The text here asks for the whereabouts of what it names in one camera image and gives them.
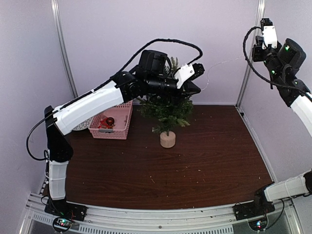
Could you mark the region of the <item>small green christmas tree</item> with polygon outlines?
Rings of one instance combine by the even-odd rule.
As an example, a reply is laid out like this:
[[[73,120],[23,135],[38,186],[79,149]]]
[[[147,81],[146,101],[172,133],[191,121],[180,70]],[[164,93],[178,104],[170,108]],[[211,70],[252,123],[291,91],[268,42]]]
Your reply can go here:
[[[138,97],[141,105],[140,114],[145,118],[158,121],[152,132],[159,135],[159,142],[163,148],[172,148],[176,144],[174,128],[190,125],[188,116],[193,111],[193,102],[190,97],[171,97],[170,83],[175,81],[173,74],[179,68],[178,58],[171,57],[169,64],[164,68],[164,75],[152,82],[152,90]]]

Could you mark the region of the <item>pink plastic basket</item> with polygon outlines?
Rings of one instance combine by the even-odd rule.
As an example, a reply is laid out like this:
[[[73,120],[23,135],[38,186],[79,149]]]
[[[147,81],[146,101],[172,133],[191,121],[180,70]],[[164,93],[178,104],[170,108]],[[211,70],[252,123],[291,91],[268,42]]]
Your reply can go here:
[[[94,116],[88,129],[93,138],[126,140],[132,112],[132,101],[112,107]]]

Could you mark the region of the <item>red ball ornament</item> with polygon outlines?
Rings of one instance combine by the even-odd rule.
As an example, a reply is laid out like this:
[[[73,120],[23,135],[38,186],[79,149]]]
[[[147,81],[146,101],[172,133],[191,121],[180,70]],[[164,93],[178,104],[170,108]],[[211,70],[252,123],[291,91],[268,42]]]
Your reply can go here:
[[[106,119],[106,123],[107,123],[108,125],[114,125],[115,120],[114,120],[114,118],[112,118],[112,117],[108,117],[108,118]]]

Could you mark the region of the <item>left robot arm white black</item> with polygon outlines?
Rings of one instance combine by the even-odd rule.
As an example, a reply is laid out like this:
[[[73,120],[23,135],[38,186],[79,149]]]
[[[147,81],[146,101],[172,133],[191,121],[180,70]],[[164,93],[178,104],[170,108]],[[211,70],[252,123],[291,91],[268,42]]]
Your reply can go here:
[[[127,103],[145,95],[169,96],[171,98],[190,97],[200,93],[193,80],[203,75],[205,69],[195,60],[179,67],[175,72],[165,72],[170,64],[166,53],[140,49],[138,65],[129,72],[123,68],[95,89],[76,99],[44,110],[47,151],[48,181],[51,208],[59,216],[70,212],[65,202],[65,182],[67,165],[73,156],[73,148],[65,138],[79,124],[114,106]]]

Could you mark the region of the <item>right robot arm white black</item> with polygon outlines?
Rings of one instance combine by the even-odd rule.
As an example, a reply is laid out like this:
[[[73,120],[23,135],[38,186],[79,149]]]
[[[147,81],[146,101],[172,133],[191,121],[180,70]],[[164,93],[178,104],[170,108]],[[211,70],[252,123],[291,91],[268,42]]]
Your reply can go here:
[[[292,39],[276,47],[267,45],[264,37],[257,36],[252,59],[263,62],[269,71],[271,87],[276,86],[285,104],[300,118],[307,131],[312,131],[312,95],[305,83],[296,77],[306,53]],[[254,215],[262,214],[272,203],[284,198],[309,196],[312,194],[312,172],[308,170],[285,181],[260,189],[255,201],[250,204]]]

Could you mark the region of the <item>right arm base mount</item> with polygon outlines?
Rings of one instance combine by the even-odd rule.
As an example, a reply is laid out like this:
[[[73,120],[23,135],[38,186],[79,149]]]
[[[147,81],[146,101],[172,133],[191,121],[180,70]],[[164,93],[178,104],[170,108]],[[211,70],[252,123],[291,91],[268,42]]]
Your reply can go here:
[[[268,227],[267,215],[275,211],[273,204],[258,207],[254,202],[236,203],[233,206],[234,215],[237,221],[247,220],[253,231],[261,232]]]

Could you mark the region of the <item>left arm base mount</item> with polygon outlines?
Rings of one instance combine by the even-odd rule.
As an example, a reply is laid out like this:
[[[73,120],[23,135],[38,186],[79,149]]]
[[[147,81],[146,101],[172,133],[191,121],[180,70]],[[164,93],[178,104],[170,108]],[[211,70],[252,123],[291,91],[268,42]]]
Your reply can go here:
[[[77,221],[84,221],[87,207],[68,203],[66,199],[48,199],[44,211],[56,216],[52,221],[52,227],[59,233],[69,231]]]

